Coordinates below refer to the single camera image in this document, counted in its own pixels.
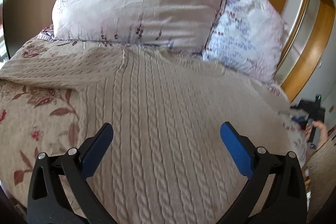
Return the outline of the person's right hand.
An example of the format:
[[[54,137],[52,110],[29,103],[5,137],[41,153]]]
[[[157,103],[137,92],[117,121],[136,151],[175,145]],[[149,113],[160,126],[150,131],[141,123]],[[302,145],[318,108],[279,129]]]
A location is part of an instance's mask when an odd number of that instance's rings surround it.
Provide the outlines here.
[[[319,132],[319,139],[316,146],[316,150],[320,149],[328,140],[328,131],[326,125],[321,121],[312,121],[308,123],[305,128],[305,139],[308,140],[311,135],[312,128],[316,128]]]

